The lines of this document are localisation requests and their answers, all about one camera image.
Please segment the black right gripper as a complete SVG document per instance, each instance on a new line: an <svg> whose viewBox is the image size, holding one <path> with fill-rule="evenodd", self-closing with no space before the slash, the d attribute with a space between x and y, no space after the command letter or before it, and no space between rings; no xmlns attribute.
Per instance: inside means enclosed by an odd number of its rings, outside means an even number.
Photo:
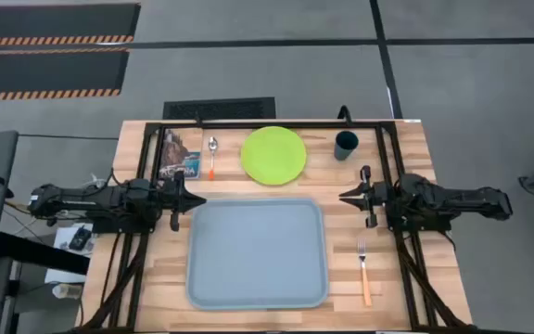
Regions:
<svg viewBox="0 0 534 334"><path fill-rule="evenodd" d="M369 216L366 218L367 227L377 227L377 216L374 212L374 206L385 206L388 201L389 186L385 181L371 183L371 167L364 165L361 168L362 183L349 190L341 193L340 197L354 197L363 194L363 199L357 198L340 198L341 201L348 203L360 211L367 210Z"/></svg>

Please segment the clear plastic bottle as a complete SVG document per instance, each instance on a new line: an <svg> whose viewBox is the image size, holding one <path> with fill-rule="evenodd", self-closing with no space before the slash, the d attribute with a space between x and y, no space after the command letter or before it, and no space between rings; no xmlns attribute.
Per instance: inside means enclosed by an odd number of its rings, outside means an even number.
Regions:
<svg viewBox="0 0 534 334"><path fill-rule="evenodd" d="M79 300L82 292L83 286L76 284L60 283L52 288L53 295L58 299Z"/></svg>

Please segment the white paper sheet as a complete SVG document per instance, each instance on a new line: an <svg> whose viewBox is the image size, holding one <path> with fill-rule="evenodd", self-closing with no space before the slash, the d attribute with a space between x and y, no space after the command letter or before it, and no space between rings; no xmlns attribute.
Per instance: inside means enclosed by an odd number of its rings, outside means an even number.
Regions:
<svg viewBox="0 0 534 334"><path fill-rule="evenodd" d="M79 231L85 230L84 246L80 250L70 247ZM45 271L45 283L82 284L86 279L87 261L92 257L95 245L93 226L87 223L76 223L66 227L59 227L55 233L53 248L59 256L54 258L53 264Z"/></svg>

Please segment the lime green plate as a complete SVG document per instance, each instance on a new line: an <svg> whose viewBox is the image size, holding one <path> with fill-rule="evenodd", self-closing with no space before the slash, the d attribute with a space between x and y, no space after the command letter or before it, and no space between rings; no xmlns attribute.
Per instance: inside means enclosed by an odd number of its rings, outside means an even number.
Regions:
<svg viewBox="0 0 534 334"><path fill-rule="evenodd" d="M281 186L302 173L307 150L296 132L281 126L266 126L245 139L240 160L243 170L254 181Z"/></svg>

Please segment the black handheld device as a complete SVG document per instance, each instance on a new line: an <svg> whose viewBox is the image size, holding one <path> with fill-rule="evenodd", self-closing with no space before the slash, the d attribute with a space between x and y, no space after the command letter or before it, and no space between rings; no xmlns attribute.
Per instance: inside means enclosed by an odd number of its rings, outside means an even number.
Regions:
<svg viewBox="0 0 534 334"><path fill-rule="evenodd" d="M82 251L91 237L91 230L87 229L85 226L79 227L69 243L69 249L72 251Z"/></svg>

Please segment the dark green ribbed cup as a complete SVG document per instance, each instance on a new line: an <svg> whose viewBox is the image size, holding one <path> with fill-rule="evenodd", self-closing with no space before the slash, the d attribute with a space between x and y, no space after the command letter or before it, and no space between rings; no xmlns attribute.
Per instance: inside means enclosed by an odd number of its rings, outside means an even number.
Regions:
<svg viewBox="0 0 534 334"><path fill-rule="evenodd" d="M344 161L353 150L358 147L359 138L351 131L339 132L336 136L334 157L338 161Z"/></svg>

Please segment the black floor vent grille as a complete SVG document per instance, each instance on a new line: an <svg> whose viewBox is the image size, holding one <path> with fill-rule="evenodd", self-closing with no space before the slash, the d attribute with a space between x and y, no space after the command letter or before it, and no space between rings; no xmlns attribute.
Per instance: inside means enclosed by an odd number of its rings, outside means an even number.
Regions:
<svg viewBox="0 0 534 334"><path fill-rule="evenodd" d="M167 101L163 120L275 119L273 97Z"/></svg>

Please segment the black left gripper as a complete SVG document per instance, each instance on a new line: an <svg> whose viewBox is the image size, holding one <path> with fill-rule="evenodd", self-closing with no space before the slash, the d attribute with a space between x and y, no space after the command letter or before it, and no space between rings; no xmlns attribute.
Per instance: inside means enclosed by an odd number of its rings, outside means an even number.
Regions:
<svg viewBox="0 0 534 334"><path fill-rule="evenodd" d="M189 212L206 203L205 198L192 194L184 188L184 175L182 173L175 173L172 178L164 179L159 188L159 199L162 208L171 211L170 228L172 231L180 229L178 219L181 212L182 195L185 199L183 212Z"/></svg>

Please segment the grey plastic tray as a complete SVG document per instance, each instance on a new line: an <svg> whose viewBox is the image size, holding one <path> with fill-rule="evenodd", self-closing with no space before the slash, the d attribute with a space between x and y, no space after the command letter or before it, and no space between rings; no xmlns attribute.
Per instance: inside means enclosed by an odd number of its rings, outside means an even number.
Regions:
<svg viewBox="0 0 534 334"><path fill-rule="evenodd" d="M197 309L314 308L328 290L324 219L312 199L211 200L194 210L185 293Z"/></svg>

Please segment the metal spoon orange handle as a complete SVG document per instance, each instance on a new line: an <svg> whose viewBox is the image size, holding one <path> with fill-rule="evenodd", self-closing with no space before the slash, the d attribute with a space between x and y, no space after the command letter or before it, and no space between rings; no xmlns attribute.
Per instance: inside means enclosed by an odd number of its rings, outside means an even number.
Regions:
<svg viewBox="0 0 534 334"><path fill-rule="evenodd" d="M211 136L208 142L208 147L210 151L210 171L209 171L209 179L213 180L215 178L215 155L218 149L218 141L217 138L214 136Z"/></svg>

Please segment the metal fork peach handle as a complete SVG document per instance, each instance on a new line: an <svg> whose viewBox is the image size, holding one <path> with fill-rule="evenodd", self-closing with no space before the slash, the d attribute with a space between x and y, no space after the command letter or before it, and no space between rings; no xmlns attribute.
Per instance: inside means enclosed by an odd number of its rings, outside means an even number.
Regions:
<svg viewBox="0 0 534 334"><path fill-rule="evenodd" d="M372 297L369 287L369 280L366 270L366 264L365 264L365 258L366 258L366 247L365 247L365 240L359 239L357 243L358 248L358 256L360 260L360 266L361 266L361 272L362 272L362 294L363 294L363 300L366 307L371 307Z"/></svg>

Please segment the black hazard striped floor mat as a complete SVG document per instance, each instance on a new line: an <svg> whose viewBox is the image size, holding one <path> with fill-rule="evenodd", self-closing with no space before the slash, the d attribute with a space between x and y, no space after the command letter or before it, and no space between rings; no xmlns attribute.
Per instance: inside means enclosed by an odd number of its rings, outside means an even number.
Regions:
<svg viewBox="0 0 534 334"><path fill-rule="evenodd" d="M0 6L0 45L131 42L140 11L137 3Z"/></svg>
<svg viewBox="0 0 534 334"><path fill-rule="evenodd" d="M0 54L0 100L117 96L129 53Z"/></svg>

